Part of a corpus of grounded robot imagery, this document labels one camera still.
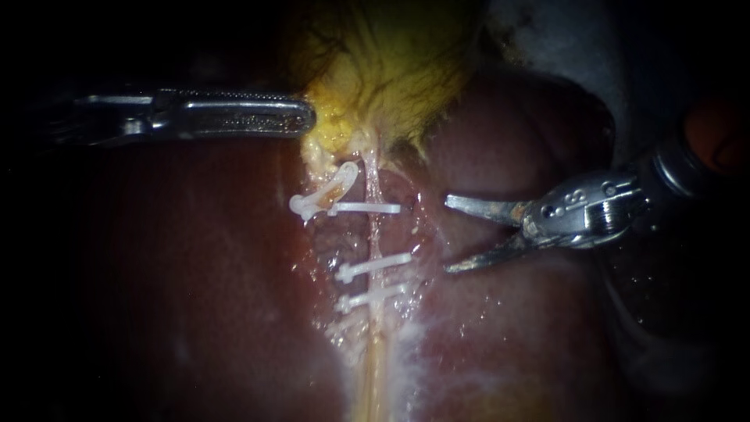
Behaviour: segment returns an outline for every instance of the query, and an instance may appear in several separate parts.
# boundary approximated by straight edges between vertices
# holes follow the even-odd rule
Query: white suture clip
[[[389,266],[402,265],[410,262],[412,262],[412,254],[403,252],[396,255],[385,256],[380,259],[373,259],[354,266],[349,266],[348,263],[342,263],[341,266],[338,267],[336,280],[339,280],[344,284],[349,284],[354,279],[354,276],[368,274],[375,270],[381,270]]]
[[[398,214],[401,212],[401,206],[399,204],[373,204],[367,202],[339,202],[342,196],[346,195],[346,192],[352,188],[352,185],[357,180],[357,174],[359,173],[359,167],[356,163],[348,161],[341,164],[333,178],[328,181],[319,191],[313,192],[310,195],[294,195],[289,199],[289,209],[292,212],[299,214],[302,219],[307,222],[313,215],[321,211],[326,211],[329,216],[336,216],[339,212],[359,212],[359,213],[387,213],[387,214]],[[336,196],[331,198],[331,207],[329,209],[323,208],[318,205],[325,195],[333,191],[336,188],[340,188],[336,192]]]
[[[352,309],[357,306],[369,305],[373,302],[381,302],[391,296],[401,295],[406,293],[406,283],[397,284],[386,288],[375,288],[371,289],[361,295],[350,298],[349,295],[343,295],[338,298],[338,301],[334,305],[334,310],[337,312],[346,314],[350,313]]]

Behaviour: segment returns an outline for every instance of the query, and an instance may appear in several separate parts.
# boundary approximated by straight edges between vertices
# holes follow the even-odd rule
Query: white plastic clip
[[[352,185],[357,180],[357,174],[359,174],[359,167],[351,161],[341,164],[336,174],[330,179],[319,191],[312,193],[308,196],[294,195],[289,199],[289,209],[294,213],[299,214],[302,219],[307,220],[313,218],[315,213],[325,210],[323,207],[318,205],[318,202],[330,191],[335,188],[341,187],[341,190],[337,192],[334,201],[337,201],[352,188]]]
[[[336,202],[328,210],[328,215],[335,216],[340,211],[398,214],[401,212],[401,206],[399,204],[371,204],[368,202]]]
[[[372,261],[359,263],[354,266],[349,266],[348,263],[342,263],[341,266],[338,267],[336,280],[339,280],[344,284],[349,284],[352,282],[354,276],[367,274],[375,270],[386,268],[388,266],[402,265],[410,262],[412,262],[412,254],[404,252],[396,255],[386,256],[380,259],[373,259]]]
[[[391,296],[406,293],[406,283],[397,284],[386,288],[375,288],[362,293],[359,296],[350,298],[349,295],[343,295],[338,298],[334,305],[334,310],[340,313],[350,313],[357,306],[369,305],[372,302],[380,302]]]

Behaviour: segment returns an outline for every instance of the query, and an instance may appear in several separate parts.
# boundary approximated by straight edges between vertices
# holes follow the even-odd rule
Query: yellow fat tissue
[[[313,1],[289,20],[285,64],[316,110],[302,139],[312,175],[424,134],[468,81],[480,6],[461,0]]]

